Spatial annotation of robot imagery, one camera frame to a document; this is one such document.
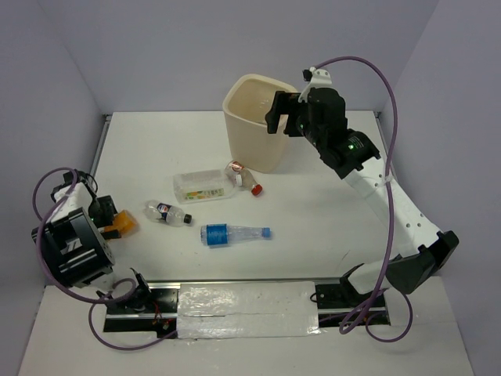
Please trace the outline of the orange juice bottle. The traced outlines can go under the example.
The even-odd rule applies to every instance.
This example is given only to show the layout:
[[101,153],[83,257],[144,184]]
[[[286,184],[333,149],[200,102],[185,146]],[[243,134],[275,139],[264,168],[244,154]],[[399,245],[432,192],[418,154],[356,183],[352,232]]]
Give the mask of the orange juice bottle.
[[116,230],[121,237],[132,235],[139,230],[139,224],[128,210],[122,210],[114,216],[112,230]]

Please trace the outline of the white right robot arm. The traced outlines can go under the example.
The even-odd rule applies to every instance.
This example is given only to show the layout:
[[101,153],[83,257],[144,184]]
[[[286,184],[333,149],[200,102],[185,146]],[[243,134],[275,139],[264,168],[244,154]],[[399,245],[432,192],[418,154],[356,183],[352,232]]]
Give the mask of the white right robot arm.
[[391,235],[388,257],[356,266],[343,276],[340,295],[346,305],[364,301],[381,273],[382,288],[410,295],[444,266],[460,243],[458,236],[431,222],[387,171],[386,160],[371,139],[349,128],[345,101],[335,89],[311,89],[305,101],[297,92],[278,91],[265,115],[268,133],[277,133],[283,115],[287,116],[284,134],[306,138]]

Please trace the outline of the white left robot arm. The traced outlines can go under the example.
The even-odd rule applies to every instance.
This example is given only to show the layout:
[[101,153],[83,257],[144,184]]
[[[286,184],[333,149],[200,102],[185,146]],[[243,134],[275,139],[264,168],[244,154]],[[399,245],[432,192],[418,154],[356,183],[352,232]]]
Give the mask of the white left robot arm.
[[109,290],[115,282],[115,259],[109,239],[121,235],[106,232],[117,214],[111,196],[99,197],[93,176],[74,168],[62,168],[63,183],[51,198],[57,206],[42,226],[41,238],[33,229],[31,236],[40,244],[41,258],[52,278],[67,289],[95,287]]

